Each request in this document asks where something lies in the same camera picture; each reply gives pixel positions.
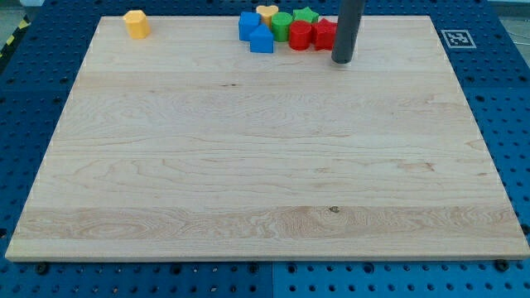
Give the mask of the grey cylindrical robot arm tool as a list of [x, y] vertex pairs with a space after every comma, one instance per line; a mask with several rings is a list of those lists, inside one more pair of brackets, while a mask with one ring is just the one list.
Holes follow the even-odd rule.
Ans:
[[331, 53], [331, 59], [337, 64], [348, 64], [353, 59], [365, 3], [365, 0], [342, 0], [340, 3]]

